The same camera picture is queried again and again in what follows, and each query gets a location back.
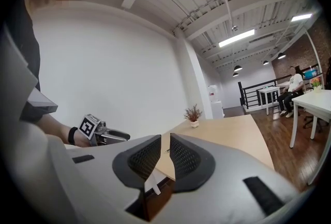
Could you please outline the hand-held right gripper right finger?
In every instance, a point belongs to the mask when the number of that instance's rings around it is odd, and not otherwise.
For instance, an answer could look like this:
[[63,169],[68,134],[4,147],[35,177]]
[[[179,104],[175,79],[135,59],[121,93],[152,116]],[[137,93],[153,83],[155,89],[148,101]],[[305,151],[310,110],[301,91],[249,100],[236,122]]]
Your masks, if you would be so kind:
[[199,189],[215,171],[210,152],[175,133],[170,134],[170,158],[175,171],[174,193]]

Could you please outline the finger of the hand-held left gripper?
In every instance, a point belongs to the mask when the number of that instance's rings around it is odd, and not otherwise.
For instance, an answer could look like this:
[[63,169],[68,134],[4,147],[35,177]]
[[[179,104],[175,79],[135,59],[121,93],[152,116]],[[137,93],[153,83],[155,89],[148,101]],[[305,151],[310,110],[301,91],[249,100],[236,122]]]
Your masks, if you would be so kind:
[[128,133],[125,133],[125,132],[120,131],[120,130],[109,129],[108,134],[111,135],[111,136],[123,138],[125,140],[130,139],[130,135]]

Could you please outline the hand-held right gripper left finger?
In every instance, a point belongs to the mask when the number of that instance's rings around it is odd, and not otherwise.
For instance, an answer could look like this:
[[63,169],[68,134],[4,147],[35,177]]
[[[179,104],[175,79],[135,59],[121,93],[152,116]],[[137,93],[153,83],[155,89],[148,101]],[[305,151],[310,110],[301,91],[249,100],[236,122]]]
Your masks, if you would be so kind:
[[112,162],[117,178],[127,187],[144,188],[161,155],[161,135],[119,153]]

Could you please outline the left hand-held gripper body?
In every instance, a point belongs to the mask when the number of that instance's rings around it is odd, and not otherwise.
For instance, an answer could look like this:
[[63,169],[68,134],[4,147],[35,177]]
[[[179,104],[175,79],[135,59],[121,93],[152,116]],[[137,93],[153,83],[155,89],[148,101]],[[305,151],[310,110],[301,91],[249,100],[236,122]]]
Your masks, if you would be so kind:
[[89,140],[91,146],[110,145],[127,141],[123,138],[109,135],[109,129],[105,121],[92,114],[85,115],[79,126],[80,133]]

